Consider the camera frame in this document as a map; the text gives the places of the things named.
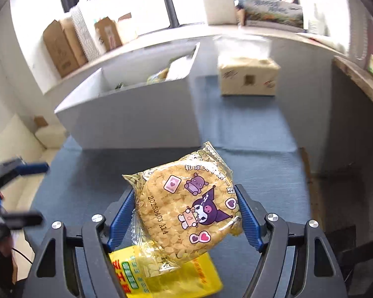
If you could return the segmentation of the tall white green snack bag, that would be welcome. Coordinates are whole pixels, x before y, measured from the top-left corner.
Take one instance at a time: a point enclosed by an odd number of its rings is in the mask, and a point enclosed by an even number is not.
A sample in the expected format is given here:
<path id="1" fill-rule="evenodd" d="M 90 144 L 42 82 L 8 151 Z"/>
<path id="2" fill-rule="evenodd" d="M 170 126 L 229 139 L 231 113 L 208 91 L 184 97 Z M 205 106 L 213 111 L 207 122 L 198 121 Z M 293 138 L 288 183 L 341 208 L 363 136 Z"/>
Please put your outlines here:
<path id="1" fill-rule="evenodd" d="M 193 59 L 190 55 L 186 55 L 174 60 L 171 62 L 168 68 L 166 80 L 174 81 L 185 78 L 189 74 L 192 64 Z"/>

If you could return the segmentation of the white board on sill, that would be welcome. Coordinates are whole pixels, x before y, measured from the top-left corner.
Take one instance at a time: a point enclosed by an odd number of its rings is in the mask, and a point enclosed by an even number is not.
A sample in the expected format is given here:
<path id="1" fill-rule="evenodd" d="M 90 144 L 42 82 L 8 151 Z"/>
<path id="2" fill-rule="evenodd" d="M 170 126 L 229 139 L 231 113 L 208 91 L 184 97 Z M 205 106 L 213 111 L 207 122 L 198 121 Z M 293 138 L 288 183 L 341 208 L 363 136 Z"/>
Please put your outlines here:
<path id="1" fill-rule="evenodd" d="M 203 0 L 203 2 L 208 25 L 237 25 L 234 0 Z"/>

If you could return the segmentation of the yellow blue snack packet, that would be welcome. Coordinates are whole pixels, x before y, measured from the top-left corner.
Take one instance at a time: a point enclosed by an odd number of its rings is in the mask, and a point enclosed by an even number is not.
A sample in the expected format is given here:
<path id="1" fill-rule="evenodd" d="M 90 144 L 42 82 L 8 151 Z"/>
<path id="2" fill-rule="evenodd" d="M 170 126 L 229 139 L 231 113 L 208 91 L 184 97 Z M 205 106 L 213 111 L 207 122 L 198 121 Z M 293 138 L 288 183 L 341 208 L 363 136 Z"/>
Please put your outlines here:
<path id="1" fill-rule="evenodd" d="M 147 78 L 147 84 L 160 83 L 160 82 L 165 81 L 168 75 L 168 71 L 169 71 L 169 68 L 167 67 L 149 76 Z"/>

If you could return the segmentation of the yellow snack pouch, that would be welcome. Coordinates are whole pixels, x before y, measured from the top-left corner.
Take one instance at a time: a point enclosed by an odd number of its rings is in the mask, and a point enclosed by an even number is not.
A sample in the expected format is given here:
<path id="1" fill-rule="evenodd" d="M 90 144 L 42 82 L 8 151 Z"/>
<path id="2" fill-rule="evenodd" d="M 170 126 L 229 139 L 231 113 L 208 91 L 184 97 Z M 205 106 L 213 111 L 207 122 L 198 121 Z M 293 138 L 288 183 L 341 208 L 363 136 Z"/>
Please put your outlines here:
<path id="1" fill-rule="evenodd" d="M 157 258 L 143 257 L 139 246 L 114 251 L 109 257 L 127 297 L 207 297 L 223 289 L 208 253 L 165 272 L 157 268 Z"/>

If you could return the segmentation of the round rice cracker packet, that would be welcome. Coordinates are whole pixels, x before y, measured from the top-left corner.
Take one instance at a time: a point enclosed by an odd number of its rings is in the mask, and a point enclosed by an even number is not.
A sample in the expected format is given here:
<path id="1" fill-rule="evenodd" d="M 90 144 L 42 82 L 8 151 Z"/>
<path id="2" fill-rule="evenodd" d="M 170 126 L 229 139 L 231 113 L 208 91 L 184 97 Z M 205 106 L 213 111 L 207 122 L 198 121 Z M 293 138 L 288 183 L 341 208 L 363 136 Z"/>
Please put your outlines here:
<path id="1" fill-rule="evenodd" d="M 242 233 L 232 170 L 210 142 L 124 179 L 135 194 L 133 241 L 148 277 L 176 270 L 227 235 Z"/>

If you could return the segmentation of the white storage box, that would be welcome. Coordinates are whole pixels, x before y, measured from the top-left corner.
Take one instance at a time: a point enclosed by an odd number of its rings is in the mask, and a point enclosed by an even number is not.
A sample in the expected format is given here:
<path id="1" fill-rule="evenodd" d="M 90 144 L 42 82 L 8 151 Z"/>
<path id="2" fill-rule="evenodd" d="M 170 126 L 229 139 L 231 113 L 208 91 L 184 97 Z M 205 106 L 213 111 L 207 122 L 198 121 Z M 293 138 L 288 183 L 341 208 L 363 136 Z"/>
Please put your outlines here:
<path id="1" fill-rule="evenodd" d="M 181 40 L 126 52 L 93 72 L 55 114 L 83 149 L 197 147 L 191 80 L 199 49 L 199 42 Z M 186 55 L 193 64 L 185 78 L 147 84 Z"/>

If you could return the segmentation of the beige tissue pack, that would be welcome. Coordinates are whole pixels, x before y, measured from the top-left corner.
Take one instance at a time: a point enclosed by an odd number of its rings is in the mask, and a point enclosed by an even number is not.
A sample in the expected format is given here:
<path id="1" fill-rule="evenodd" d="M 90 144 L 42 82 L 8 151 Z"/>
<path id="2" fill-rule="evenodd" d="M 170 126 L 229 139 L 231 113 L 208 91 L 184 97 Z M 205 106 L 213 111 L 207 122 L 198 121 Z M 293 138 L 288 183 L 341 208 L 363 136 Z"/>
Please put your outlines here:
<path id="1" fill-rule="evenodd" d="M 261 36 L 216 36 L 218 82 L 223 96 L 275 96 L 280 66 L 272 42 Z"/>

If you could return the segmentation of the open brown cardboard box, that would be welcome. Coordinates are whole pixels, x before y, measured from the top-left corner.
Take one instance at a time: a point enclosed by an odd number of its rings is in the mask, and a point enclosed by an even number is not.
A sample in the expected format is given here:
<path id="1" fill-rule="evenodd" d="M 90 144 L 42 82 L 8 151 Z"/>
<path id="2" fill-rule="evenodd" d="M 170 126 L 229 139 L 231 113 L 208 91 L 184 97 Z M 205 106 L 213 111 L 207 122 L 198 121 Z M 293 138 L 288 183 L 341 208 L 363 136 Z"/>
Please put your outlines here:
<path id="1" fill-rule="evenodd" d="M 95 31 L 106 52 L 128 44 L 137 38 L 131 13 L 126 13 L 117 21 L 109 17 L 102 18 L 95 23 Z"/>

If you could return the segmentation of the white polka dot paper bag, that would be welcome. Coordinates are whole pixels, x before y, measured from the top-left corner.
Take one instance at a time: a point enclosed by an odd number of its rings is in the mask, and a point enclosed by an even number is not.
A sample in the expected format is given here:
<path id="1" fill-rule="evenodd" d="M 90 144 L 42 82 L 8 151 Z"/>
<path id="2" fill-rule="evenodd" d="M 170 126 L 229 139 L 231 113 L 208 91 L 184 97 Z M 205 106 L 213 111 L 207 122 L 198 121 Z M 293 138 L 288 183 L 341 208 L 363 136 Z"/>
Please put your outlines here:
<path id="1" fill-rule="evenodd" d="M 106 53 L 106 47 L 95 24 L 107 15 L 108 0 L 79 1 L 70 9 L 73 26 L 88 62 Z"/>

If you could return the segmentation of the printed landscape gift box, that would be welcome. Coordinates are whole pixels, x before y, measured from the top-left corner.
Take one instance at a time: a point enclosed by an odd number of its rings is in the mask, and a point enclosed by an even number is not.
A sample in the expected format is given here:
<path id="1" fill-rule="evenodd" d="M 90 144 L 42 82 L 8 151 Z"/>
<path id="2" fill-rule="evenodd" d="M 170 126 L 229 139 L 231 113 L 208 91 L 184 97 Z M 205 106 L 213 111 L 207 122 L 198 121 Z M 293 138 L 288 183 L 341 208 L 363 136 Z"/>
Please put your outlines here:
<path id="1" fill-rule="evenodd" d="M 302 7 L 299 4 L 275 0 L 238 0 L 242 24 L 291 32 L 304 32 Z"/>

